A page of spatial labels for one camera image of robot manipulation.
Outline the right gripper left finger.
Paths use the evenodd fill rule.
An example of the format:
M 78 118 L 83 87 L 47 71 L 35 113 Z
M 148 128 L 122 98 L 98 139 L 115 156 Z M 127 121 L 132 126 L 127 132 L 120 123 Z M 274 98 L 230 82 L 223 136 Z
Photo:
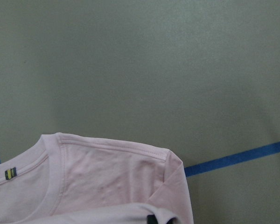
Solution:
M 147 224 L 156 224 L 156 216 L 147 215 Z

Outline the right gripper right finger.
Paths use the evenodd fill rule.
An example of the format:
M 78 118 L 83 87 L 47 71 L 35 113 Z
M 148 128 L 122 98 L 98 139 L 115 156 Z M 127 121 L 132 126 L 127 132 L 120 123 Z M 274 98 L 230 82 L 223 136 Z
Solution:
M 170 220 L 168 220 L 168 221 L 166 222 L 166 224 L 175 224 L 175 221 L 176 221 L 176 218 L 173 217 L 173 218 L 171 218 Z

